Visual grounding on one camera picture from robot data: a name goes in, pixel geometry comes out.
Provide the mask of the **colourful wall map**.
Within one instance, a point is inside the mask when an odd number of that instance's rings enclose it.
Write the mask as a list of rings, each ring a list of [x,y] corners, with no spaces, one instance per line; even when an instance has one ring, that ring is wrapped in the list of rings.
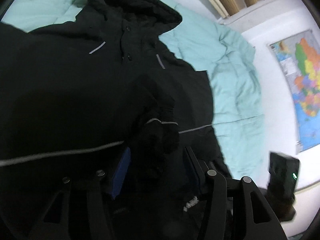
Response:
[[[295,108],[298,152],[319,145],[319,42],[311,29],[269,45]]]

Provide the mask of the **black jacket with white piping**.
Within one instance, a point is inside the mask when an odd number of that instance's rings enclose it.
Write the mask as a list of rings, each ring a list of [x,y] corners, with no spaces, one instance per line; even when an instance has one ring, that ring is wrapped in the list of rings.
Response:
[[[184,148],[230,172],[207,72],[159,39],[181,22],[160,0],[87,0],[73,22],[1,24],[1,239],[196,239]]]

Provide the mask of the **light green quilt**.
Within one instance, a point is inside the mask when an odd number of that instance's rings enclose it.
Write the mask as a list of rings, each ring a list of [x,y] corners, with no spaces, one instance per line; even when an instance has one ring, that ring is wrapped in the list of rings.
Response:
[[[161,0],[183,18],[160,39],[176,57],[206,70],[214,98],[213,126],[236,179],[257,178],[263,164],[264,114],[255,50],[243,36],[184,7]],[[23,31],[74,21],[86,0],[14,0],[3,22]]]

